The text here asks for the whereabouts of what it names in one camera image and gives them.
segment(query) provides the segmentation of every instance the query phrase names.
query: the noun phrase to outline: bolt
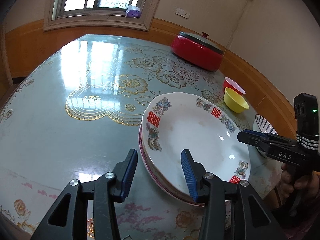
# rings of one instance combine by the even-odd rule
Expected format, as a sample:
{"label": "bolt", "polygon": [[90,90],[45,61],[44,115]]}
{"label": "bolt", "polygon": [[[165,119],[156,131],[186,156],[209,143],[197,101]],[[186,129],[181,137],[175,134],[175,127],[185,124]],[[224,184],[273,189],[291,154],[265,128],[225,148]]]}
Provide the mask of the bolt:
{"label": "bolt", "polygon": [[240,185],[241,185],[241,186],[244,186],[244,187],[248,187],[248,186],[249,186],[249,182],[248,182],[247,180],[245,180],[245,179],[242,179],[242,180],[240,181]]}
{"label": "bolt", "polygon": [[106,176],[107,179],[112,179],[115,175],[114,175],[113,172],[107,172],[107,173],[105,174],[105,176]]}
{"label": "bolt", "polygon": [[79,183],[79,180],[77,180],[77,179],[73,179],[70,181],[71,186],[76,186],[76,185],[78,185],[78,183]]}
{"label": "bolt", "polygon": [[211,172],[207,172],[207,173],[204,175],[204,177],[205,177],[206,179],[213,179],[214,175],[213,175]]}

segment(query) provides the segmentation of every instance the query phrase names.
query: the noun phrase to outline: red lid handle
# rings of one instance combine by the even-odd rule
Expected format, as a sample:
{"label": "red lid handle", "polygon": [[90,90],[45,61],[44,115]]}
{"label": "red lid handle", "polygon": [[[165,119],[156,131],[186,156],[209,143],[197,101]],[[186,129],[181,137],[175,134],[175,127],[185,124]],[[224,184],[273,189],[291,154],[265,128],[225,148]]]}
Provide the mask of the red lid handle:
{"label": "red lid handle", "polygon": [[202,37],[207,38],[208,36],[209,36],[209,34],[208,34],[208,33],[204,33],[204,32],[202,32]]}

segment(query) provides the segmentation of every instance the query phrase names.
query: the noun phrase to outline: hand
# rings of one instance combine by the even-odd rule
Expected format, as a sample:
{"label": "hand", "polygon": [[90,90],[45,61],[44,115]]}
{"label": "hand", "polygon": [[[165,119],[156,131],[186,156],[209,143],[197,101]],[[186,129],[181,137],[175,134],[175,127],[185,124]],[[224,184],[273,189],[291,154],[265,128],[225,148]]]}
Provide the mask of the hand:
{"label": "hand", "polygon": [[[282,174],[280,180],[280,192],[284,198],[288,198],[289,194],[293,192],[293,185],[291,184],[292,177],[287,171],[287,164],[282,164]],[[294,184],[295,189],[306,189],[302,201],[314,198],[319,190],[319,178],[316,174],[302,176]]]}

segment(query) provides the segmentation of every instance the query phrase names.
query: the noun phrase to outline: round table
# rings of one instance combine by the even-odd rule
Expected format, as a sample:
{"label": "round table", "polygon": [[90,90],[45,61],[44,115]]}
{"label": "round table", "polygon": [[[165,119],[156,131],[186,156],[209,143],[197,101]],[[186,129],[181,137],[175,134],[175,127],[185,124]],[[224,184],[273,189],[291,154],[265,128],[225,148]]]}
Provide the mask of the round table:
{"label": "round table", "polygon": [[[242,130],[256,112],[235,114],[223,101],[220,71],[185,62],[170,47],[127,37],[85,35],[34,70],[0,114],[0,212],[32,234],[71,179],[97,179],[139,151],[138,130],[149,102],[162,93],[202,96],[222,108]],[[248,146],[249,182],[265,197],[281,164]],[[163,192],[141,156],[129,196],[116,204],[122,239],[197,238],[203,209]],[[94,237],[92,211],[88,238]],[[227,224],[230,210],[227,208]]]}

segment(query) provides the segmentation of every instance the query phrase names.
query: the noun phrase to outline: wall outlet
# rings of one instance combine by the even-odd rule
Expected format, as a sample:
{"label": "wall outlet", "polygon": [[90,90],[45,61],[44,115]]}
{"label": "wall outlet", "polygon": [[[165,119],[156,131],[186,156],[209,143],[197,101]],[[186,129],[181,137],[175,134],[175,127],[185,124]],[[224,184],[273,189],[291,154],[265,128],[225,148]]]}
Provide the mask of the wall outlet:
{"label": "wall outlet", "polygon": [[182,15],[183,15],[183,13],[184,13],[184,9],[177,8],[177,10],[176,10],[176,14],[178,14],[178,15],[182,16]]}
{"label": "wall outlet", "polygon": [[185,18],[189,19],[189,17],[190,17],[190,12],[184,11],[183,14],[182,14],[182,17],[185,17]]}

